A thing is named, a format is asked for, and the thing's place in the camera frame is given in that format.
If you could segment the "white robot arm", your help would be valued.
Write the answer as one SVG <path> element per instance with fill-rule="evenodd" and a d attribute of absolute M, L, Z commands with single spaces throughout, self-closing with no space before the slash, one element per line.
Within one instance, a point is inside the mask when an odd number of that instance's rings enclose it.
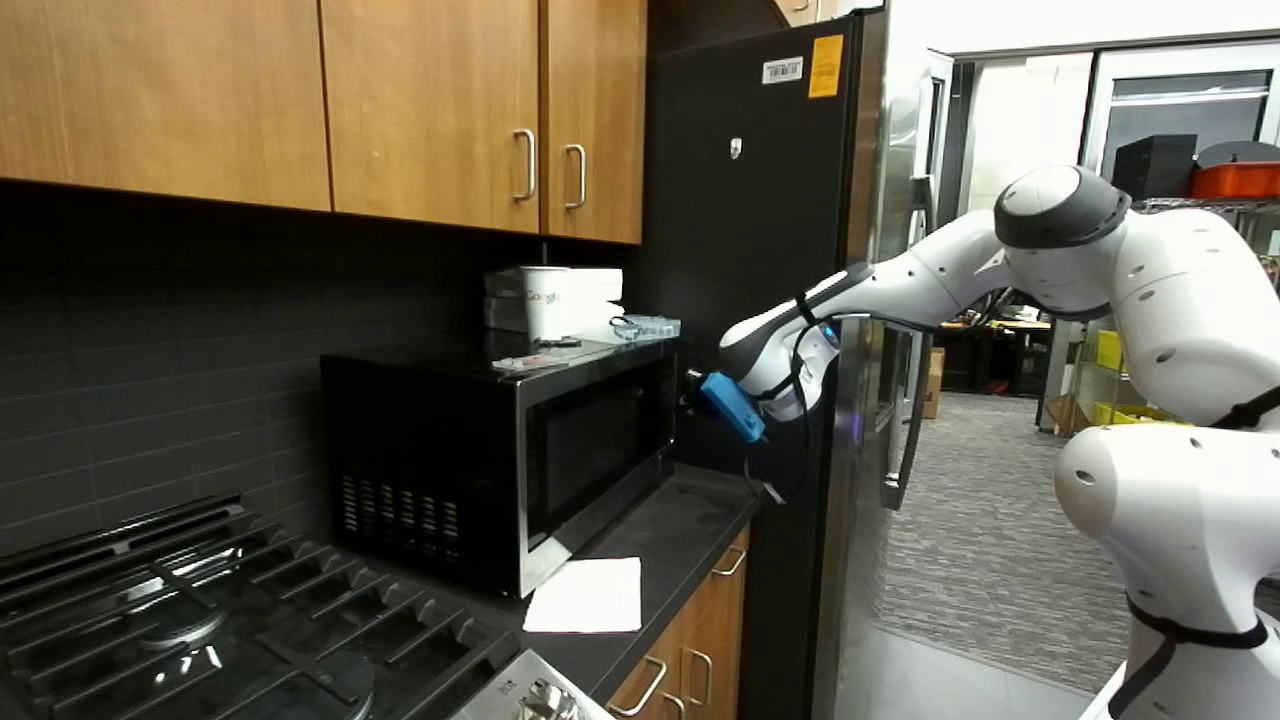
<path fill-rule="evenodd" d="M 1089 720 L 1280 720 L 1280 296 L 1214 208 L 1140 208 L 1089 169 L 1039 169 L 894 260 L 732 326 L 710 404 L 761 441 L 823 395 L 837 326 L 941 328 L 997 292 L 1104 321 L 1150 413 L 1085 421 L 1055 501 L 1124 577 L 1127 659 Z"/>

